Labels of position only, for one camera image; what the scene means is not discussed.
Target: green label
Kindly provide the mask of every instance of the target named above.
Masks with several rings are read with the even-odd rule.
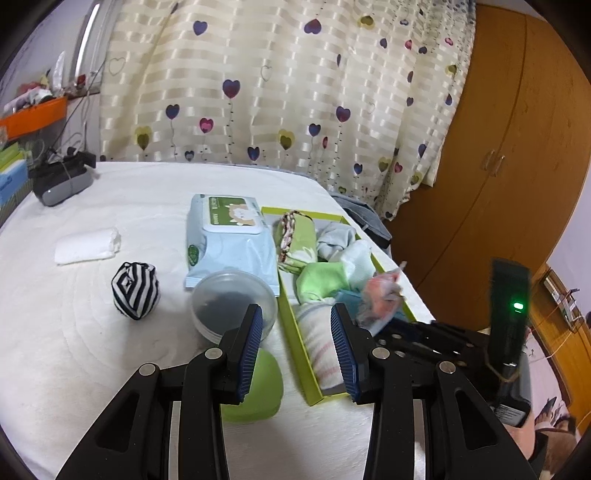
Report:
[[[199,261],[199,250],[195,245],[189,245],[187,255],[189,256],[189,265],[194,267]]]
[[[212,225],[256,225],[256,212],[250,210],[244,199],[235,197],[209,197],[209,218]]]

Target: blue wet wipes pack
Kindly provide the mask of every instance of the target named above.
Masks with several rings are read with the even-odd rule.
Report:
[[[241,270],[279,296],[275,243],[254,198],[195,195],[187,218],[187,262],[188,288],[212,273]]]

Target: silver handle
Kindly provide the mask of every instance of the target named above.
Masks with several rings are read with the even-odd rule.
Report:
[[[501,168],[501,164],[503,163],[504,159],[505,159],[505,156],[501,155],[501,157],[499,158],[499,163],[496,164],[495,171],[492,173],[493,177],[496,177],[496,174],[499,173],[499,168]]]
[[[494,154],[495,154],[495,151],[494,151],[494,150],[491,150],[490,152],[488,152],[488,153],[486,154],[486,157],[485,157],[485,159],[484,159],[484,165],[482,166],[482,169],[483,169],[483,170],[488,170],[488,164],[490,163],[490,161],[491,161],[491,158],[492,158],[492,156],[493,156]]]

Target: green box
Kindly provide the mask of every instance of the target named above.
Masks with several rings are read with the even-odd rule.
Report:
[[[283,215],[290,210],[274,207],[262,207],[261,211],[264,215]],[[300,213],[307,215],[312,219],[328,220],[330,222],[340,222],[349,225],[349,222],[345,219],[345,217],[340,215],[331,215],[329,213],[320,212],[305,212],[303,210],[299,211]],[[379,273],[384,273],[384,268],[379,264],[378,260],[373,255],[372,262]],[[283,326],[283,331],[285,333],[285,338],[287,339],[287,343],[290,347],[291,357],[293,358],[295,369],[297,370],[298,377],[300,378],[301,387],[306,398],[306,403],[312,406],[331,398],[343,397],[347,395],[346,393],[324,395],[320,390],[316,376],[314,375],[314,370],[312,369],[312,365],[310,363],[310,358],[308,357],[308,352],[306,351],[306,347],[304,346],[304,342],[301,338],[296,316],[294,315],[293,309],[291,308],[281,277],[279,280],[281,286],[280,296],[277,299],[279,316]],[[404,314],[407,316],[407,318],[409,318],[412,322],[416,321],[414,315],[411,313],[406,303],[402,305],[402,310],[404,311]]]

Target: curtain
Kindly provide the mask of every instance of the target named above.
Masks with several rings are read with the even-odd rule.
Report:
[[[125,0],[102,154],[282,168],[392,218],[433,185],[474,32],[473,0]]]

